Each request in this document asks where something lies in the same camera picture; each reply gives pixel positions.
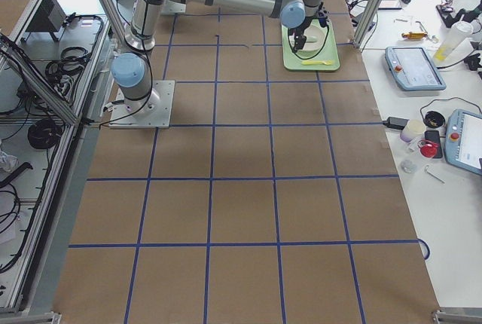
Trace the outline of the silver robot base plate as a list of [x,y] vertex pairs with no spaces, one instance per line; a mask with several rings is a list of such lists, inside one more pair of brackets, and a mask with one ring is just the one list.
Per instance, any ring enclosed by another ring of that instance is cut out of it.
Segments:
[[144,105],[142,100],[125,100],[118,88],[116,99],[124,102],[113,106],[108,126],[114,129],[168,128],[174,91],[174,81],[154,81],[151,96]]

